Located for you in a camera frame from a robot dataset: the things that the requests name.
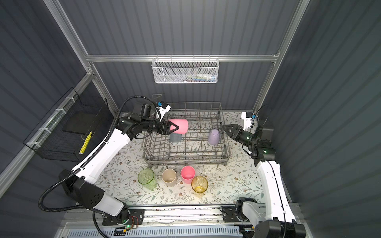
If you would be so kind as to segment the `blue transparent cup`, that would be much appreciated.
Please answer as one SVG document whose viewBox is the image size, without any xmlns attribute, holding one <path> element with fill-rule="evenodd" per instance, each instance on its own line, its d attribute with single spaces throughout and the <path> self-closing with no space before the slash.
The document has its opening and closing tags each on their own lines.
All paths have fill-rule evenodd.
<svg viewBox="0 0 381 238">
<path fill-rule="evenodd" d="M 170 143 L 180 143 L 182 141 L 182 135 L 177 133 L 172 133 L 169 136 Z"/>
</svg>

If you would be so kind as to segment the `lilac plastic cup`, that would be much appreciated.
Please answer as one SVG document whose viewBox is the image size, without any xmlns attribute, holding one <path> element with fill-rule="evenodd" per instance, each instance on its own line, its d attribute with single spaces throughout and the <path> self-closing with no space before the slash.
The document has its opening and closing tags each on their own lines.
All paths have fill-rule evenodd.
<svg viewBox="0 0 381 238">
<path fill-rule="evenodd" d="M 208 136 L 208 143 L 210 145 L 217 145 L 220 142 L 220 132 L 218 129 L 212 129 Z"/>
</svg>

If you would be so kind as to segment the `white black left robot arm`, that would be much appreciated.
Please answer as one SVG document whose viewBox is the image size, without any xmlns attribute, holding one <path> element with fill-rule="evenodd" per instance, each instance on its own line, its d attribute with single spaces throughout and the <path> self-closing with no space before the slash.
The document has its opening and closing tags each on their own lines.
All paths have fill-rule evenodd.
<svg viewBox="0 0 381 238">
<path fill-rule="evenodd" d="M 127 220 L 131 215 L 128 206 L 95 183 L 116 154 L 129 142 L 138 139 L 140 133 L 186 134 L 189 127 L 186 119 L 164 119 L 170 109 L 170 105 L 164 102 L 154 106 L 143 104 L 134 112 L 118 118 L 105 139 L 82 162 L 72 171 L 64 170 L 60 174 L 65 193 L 88 210 Z"/>
</svg>

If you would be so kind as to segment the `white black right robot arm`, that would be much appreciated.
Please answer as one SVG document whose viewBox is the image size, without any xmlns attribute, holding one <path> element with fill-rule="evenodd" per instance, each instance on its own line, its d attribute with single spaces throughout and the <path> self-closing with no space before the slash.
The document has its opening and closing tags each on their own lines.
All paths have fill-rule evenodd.
<svg viewBox="0 0 381 238">
<path fill-rule="evenodd" d="M 305 226 L 296 221 L 286 197 L 280 164 L 275 160 L 276 151 L 271 145 L 273 127 L 259 122 L 254 133 L 237 124 L 223 125 L 222 128 L 253 159 L 264 185 L 264 213 L 260 212 L 255 199 L 244 197 L 237 200 L 232 213 L 241 221 L 250 221 L 256 238 L 306 237 Z"/>
</svg>

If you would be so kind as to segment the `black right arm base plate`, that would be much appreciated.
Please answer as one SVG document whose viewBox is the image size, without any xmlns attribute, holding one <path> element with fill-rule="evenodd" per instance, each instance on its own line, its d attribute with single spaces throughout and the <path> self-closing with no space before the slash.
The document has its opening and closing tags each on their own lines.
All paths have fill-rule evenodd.
<svg viewBox="0 0 381 238">
<path fill-rule="evenodd" d="M 222 212 L 224 223 L 244 222 L 247 217 L 237 205 L 221 206 L 219 210 Z"/>
</svg>

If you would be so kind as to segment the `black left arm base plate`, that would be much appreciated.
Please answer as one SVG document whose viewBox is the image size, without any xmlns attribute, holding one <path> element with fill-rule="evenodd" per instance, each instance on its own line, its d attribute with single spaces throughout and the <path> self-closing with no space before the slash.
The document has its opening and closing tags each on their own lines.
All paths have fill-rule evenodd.
<svg viewBox="0 0 381 238">
<path fill-rule="evenodd" d="M 143 223 L 145 215 L 144 209 L 123 209 L 119 215 L 111 216 L 104 213 L 102 215 L 103 226 L 138 226 Z"/>
</svg>

